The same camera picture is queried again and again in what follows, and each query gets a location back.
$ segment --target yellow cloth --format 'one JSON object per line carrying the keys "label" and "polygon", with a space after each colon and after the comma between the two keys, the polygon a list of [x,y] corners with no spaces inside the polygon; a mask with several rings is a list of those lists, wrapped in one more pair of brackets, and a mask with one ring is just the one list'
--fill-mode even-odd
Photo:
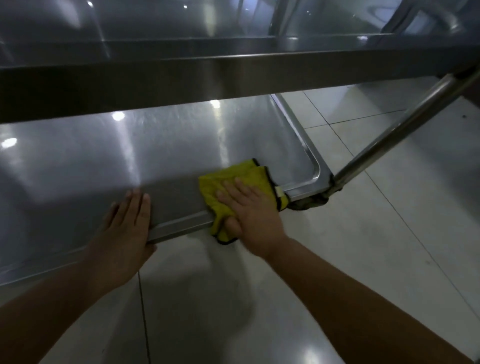
{"label": "yellow cloth", "polygon": [[257,186],[260,188],[267,196],[276,202],[279,211],[285,209],[289,202],[288,196],[284,194],[280,187],[273,183],[268,173],[268,168],[258,166],[254,159],[249,159],[240,164],[225,168],[224,170],[199,177],[200,192],[206,204],[215,213],[215,221],[210,229],[210,233],[215,236],[221,244],[229,244],[236,240],[235,238],[230,238],[223,228],[225,219],[228,216],[234,216],[235,213],[230,207],[218,202],[216,192],[217,190],[225,192],[222,182],[229,181],[230,183],[234,183],[235,177],[239,177],[247,186]]}

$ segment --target forearm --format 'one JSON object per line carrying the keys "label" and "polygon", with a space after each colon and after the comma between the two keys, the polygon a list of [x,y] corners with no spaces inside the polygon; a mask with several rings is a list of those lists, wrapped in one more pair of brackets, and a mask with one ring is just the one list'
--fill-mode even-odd
{"label": "forearm", "polygon": [[302,300],[347,364],[471,363],[420,322],[297,241],[279,243],[267,262]]}
{"label": "forearm", "polygon": [[0,363],[38,363],[101,297],[86,272],[68,266],[0,307]]}

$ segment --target finger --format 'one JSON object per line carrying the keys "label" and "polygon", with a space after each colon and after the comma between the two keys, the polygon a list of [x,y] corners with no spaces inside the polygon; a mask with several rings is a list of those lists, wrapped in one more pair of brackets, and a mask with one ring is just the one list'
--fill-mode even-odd
{"label": "finger", "polygon": [[257,186],[252,186],[251,189],[252,189],[253,193],[255,195],[257,195],[258,197],[262,197],[264,195],[262,190],[260,188],[258,188]]}
{"label": "finger", "polygon": [[240,192],[239,189],[230,182],[225,181],[223,186],[227,190],[228,194],[240,205],[247,206],[251,202],[247,196]]}
{"label": "finger", "polygon": [[110,226],[119,226],[122,223],[123,218],[125,217],[125,213],[127,212],[128,205],[130,204],[131,197],[132,197],[132,192],[128,190],[127,193],[125,194],[125,199],[120,204],[119,209],[117,210],[117,213],[113,218]]}
{"label": "finger", "polygon": [[239,238],[242,235],[242,230],[239,221],[233,216],[228,217],[223,224],[230,239]]}
{"label": "finger", "polygon": [[243,184],[240,178],[235,178],[235,186],[239,189],[240,192],[242,192],[245,196],[247,196],[249,199],[252,199],[256,197],[256,195],[253,193],[252,189]]}
{"label": "finger", "polygon": [[145,249],[142,253],[142,266],[145,264],[145,262],[152,256],[153,253],[156,252],[156,245],[155,244],[148,244],[145,245]]}
{"label": "finger", "polygon": [[144,194],[142,198],[142,205],[140,206],[140,211],[138,211],[137,220],[135,221],[135,225],[139,226],[140,228],[148,229],[150,226],[150,211],[151,211],[151,204],[150,204],[150,195]]}
{"label": "finger", "polygon": [[108,209],[108,212],[104,215],[102,223],[100,224],[100,231],[105,231],[108,229],[112,223],[112,220],[117,212],[119,205],[116,202],[113,202]]}
{"label": "finger", "polygon": [[125,213],[125,218],[123,219],[123,224],[133,225],[135,219],[138,215],[138,210],[140,208],[140,201],[142,200],[142,194],[140,189],[135,188],[133,190],[132,199],[130,200],[130,205],[128,206],[127,212]]}
{"label": "finger", "polygon": [[220,190],[216,192],[216,198],[218,201],[230,207],[235,213],[239,214],[242,210],[242,205],[235,201],[229,194],[226,194]]}

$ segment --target tile floor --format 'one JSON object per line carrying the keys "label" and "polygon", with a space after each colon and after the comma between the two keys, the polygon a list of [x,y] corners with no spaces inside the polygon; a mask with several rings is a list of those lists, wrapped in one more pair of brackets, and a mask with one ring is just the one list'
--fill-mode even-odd
{"label": "tile floor", "polygon": [[[399,80],[284,94],[333,172],[433,83]],[[287,232],[480,357],[480,109],[437,115],[323,207],[284,211]],[[0,303],[34,284],[0,289]],[[43,363],[341,363],[285,284],[241,244],[199,231],[159,244]]]}

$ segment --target hand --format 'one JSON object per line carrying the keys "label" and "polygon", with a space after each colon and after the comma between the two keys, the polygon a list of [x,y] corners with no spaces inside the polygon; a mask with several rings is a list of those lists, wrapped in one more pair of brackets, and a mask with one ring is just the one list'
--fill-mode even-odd
{"label": "hand", "polygon": [[274,201],[256,186],[246,186],[240,179],[235,185],[225,182],[228,194],[217,191],[217,199],[230,207],[236,217],[225,220],[231,237],[238,237],[253,254],[267,259],[276,248],[288,241]]}
{"label": "hand", "polygon": [[79,263],[95,292],[103,295],[125,284],[154,253],[155,245],[145,245],[149,224],[150,196],[140,190],[128,191],[120,205],[112,204]]}

